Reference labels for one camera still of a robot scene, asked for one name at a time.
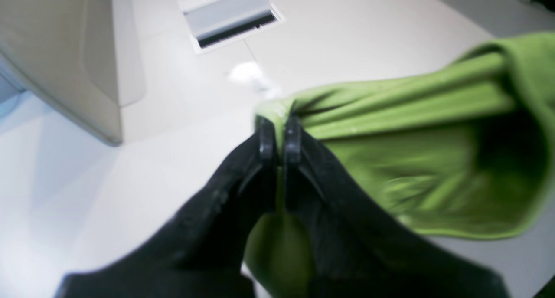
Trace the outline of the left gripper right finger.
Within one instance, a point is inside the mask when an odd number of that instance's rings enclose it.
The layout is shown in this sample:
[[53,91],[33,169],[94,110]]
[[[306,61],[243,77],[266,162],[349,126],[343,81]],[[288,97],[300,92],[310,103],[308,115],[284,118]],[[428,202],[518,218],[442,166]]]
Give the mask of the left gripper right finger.
[[507,298],[495,272],[408,230],[296,117],[284,134],[284,207],[310,238],[309,298]]

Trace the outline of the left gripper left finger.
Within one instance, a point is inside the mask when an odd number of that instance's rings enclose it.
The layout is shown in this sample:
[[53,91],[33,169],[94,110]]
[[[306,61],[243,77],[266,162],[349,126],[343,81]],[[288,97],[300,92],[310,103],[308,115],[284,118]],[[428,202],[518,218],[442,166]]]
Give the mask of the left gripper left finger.
[[147,242],[95,272],[69,274],[57,298],[254,298],[241,273],[248,235],[276,209],[271,121],[224,159],[206,185]]

